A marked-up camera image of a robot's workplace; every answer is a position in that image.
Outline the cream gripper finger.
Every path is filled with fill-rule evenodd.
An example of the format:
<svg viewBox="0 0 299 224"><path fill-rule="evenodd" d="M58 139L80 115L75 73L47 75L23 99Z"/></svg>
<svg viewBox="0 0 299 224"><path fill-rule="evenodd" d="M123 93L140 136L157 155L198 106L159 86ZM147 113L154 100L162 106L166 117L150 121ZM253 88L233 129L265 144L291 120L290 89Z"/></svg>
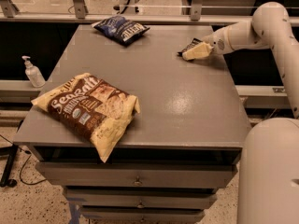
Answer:
<svg viewBox="0 0 299 224"><path fill-rule="evenodd" d="M213 47L206 42L201 42L200 44L194 46L193 48L187 50L182 54L182 58L185 61L203 59L210 55Z"/></svg>

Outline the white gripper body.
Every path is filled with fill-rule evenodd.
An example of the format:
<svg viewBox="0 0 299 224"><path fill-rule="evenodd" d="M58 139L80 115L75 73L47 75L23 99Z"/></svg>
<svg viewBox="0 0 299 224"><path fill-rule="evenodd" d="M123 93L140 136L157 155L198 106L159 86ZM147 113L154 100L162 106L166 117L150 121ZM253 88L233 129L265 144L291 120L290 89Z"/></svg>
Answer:
<svg viewBox="0 0 299 224"><path fill-rule="evenodd" d="M234 51L230 44L228 28L220 28L211 35L204 36L202 40L213 47L214 53L222 55Z"/></svg>

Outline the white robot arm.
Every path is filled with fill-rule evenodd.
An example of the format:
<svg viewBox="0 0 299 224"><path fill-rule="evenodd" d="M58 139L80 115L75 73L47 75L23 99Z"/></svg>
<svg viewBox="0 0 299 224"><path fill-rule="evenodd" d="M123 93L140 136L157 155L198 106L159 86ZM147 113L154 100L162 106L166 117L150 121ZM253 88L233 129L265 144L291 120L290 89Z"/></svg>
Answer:
<svg viewBox="0 0 299 224"><path fill-rule="evenodd" d="M247 21L195 38L179 55L186 61L241 49L270 49L288 98L290 118L265 119L241 151L237 224L299 224L299 42L287 9L267 2Z"/></svg>

